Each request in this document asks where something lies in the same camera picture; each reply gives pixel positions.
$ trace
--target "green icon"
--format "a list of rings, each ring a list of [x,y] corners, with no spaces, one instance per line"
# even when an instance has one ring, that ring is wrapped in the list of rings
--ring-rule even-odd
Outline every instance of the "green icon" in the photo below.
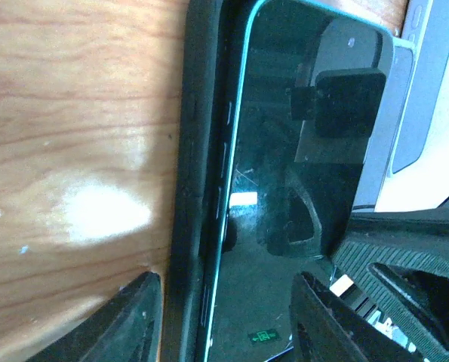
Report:
[[[281,339],[277,330],[261,330],[256,333],[248,334],[251,343],[267,343]]]

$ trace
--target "wooden table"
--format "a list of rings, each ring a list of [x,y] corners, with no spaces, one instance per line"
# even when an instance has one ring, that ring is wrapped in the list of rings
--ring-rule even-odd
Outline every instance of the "wooden table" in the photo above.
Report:
[[[398,34],[407,0],[329,0]],[[187,0],[0,0],[0,361],[169,259]]]

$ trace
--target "smartphone screen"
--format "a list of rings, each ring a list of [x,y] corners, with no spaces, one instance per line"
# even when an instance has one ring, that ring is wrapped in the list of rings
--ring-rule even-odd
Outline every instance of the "smartphone screen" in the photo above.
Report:
[[[293,276],[339,276],[324,255],[345,232],[393,58],[386,30],[317,5],[271,0],[249,14],[229,64],[240,70],[219,278],[202,307],[213,362],[284,351]]]

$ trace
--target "white surface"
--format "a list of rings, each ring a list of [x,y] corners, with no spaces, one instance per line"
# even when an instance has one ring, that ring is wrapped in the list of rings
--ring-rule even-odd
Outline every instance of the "white surface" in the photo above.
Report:
[[[449,196],[449,60],[419,160],[384,180],[376,211],[437,207]]]

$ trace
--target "wood grain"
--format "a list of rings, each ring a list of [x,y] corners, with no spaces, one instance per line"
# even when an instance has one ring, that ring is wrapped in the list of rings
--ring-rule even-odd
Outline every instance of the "wood grain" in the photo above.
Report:
[[[394,31],[405,2],[329,4]],[[186,8],[0,0],[0,361],[165,276]]]

